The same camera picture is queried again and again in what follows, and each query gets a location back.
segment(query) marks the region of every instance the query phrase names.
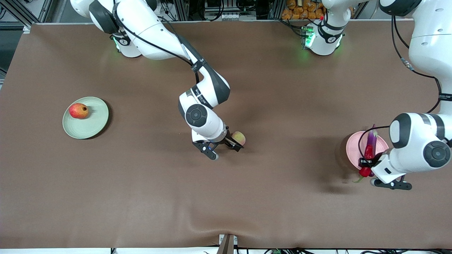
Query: pink plate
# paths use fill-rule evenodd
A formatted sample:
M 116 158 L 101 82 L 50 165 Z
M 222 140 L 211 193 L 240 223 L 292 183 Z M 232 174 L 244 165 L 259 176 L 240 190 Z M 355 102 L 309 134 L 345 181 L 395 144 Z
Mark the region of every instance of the pink plate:
M 358 161 L 359 158 L 361 158 L 361 155 L 359 154 L 359 150 L 358 150 L 358 141 L 359 138 L 361 137 L 361 135 L 363 134 L 363 132 L 357 132 L 354 133 L 348 140 L 347 140 L 347 145 L 345 147 L 345 150 L 347 152 L 347 157 L 350 160 L 350 162 L 352 163 L 353 166 L 355 166 L 357 169 L 361 169 L 358 166 Z M 367 144 L 367 134 L 366 133 L 363 138 L 361 139 L 361 151 L 364 153 L 364 149 L 366 148 L 366 144 Z M 388 149 L 388 144 L 386 144 L 385 140 L 378 136 L 377 138 L 377 148 L 376 148 L 376 154 L 377 153 L 381 153 L 384 152 L 386 149 Z

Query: green led light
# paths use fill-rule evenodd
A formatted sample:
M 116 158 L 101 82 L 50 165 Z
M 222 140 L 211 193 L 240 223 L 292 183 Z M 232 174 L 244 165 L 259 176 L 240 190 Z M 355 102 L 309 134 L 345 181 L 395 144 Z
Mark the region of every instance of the green led light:
M 119 50 L 119 45 L 118 45 L 118 41 L 116 40 L 116 38 L 115 37 L 113 37 L 113 41 L 114 41 L 114 43 L 116 44 L 116 48 Z
M 306 38 L 306 47 L 311 47 L 314 39 L 315 39 L 315 32 L 308 33 L 308 38 Z
M 339 45 L 340 45 L 340 40 L 342 39 L 342 35 L 339 37 L 339 39 L 338 39 L 338 43 L 336 44 L 336 47 L 339 47 Z

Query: green plate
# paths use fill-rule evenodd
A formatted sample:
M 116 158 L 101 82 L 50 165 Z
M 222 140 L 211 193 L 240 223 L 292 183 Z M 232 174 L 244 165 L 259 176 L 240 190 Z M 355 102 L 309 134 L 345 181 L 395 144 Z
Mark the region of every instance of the green plate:
M 82 103 L 88 107 L 87 118 L 77 119 L 69 114 L 69 108 L 74 103 Z M 84 97 L 71 103 L 63 115 L 63 129 L 71 137 L 85 139 L 99 133 L 107 124 L 107 104 L 97 97 Z

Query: metal frame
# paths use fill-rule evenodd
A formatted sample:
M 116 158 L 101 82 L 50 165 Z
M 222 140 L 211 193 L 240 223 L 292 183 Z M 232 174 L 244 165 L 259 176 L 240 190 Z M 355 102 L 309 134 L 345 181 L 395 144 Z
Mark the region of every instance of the metal frame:
M 357 19 L 359 18 L 359 16 L 361 15 L 361 13 L 363 13 L 364 8 L 366 8 L 367 4 L 369 3 L 369 1 L 360 3 L 358 5 L 358 9 L 355 12 L 355 15 L 353 15 L 352 19 Z
M 226 235 L 218 247 L 217 254 L 233 254 L 234 253 L 234 236 Z
M 1 30 L 17 30 L 26 27 L 30 29 L 34 23 L 45 22 L 53 0 L 44 0 L 39 16 L 36 17 L 25 5 L 18 0 L 0 0 L 0 5 L 6 9 L 18 22 L 1 22 Z
M 178 21 L 188 21 L 188 4 L 184 0 L 174 0 Z

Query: red chili pepper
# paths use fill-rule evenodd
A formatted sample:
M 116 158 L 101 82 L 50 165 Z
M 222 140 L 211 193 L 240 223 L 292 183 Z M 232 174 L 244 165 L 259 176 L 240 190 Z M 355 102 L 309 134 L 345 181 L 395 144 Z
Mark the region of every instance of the red chili pepper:
M 373 147 L 372 145 L 367 145 L 366 149 L 364 150 L 364 158 L 366 160 L 371 160 L 373 159 Z M 358 181 L 354 181 L 354 183 L 359 183 L 364 177 L 368 177 L 370 174 L 372 173 L 372 170 L 368 167 L 363 167 L 359 170 L 359 175 L 361 175 L 361 177 L 359 178 Z

